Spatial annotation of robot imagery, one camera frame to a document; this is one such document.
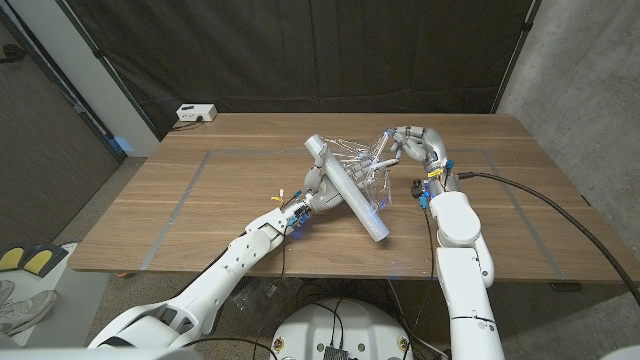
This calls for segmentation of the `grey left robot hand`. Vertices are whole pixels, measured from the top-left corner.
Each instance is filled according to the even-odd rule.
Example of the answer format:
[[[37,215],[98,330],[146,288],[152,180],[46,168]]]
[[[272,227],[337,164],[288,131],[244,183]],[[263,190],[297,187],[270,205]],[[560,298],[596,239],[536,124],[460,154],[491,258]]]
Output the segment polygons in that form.
[[[343,197],[323,172],[328,151],[324,144],[304,180],[306,200],[314,212],[332,209],[343,202]]]

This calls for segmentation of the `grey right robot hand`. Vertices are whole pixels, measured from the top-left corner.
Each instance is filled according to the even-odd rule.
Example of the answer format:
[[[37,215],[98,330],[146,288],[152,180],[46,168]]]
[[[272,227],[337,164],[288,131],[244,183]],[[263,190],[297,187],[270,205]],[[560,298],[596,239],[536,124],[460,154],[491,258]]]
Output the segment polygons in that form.
[[[398,162],[402,155],[421,163],[426,172],[444,169],[449,161],[440,134],[433,128],[420,126],[391,127],[383,138],[392,142],[390,151]]]

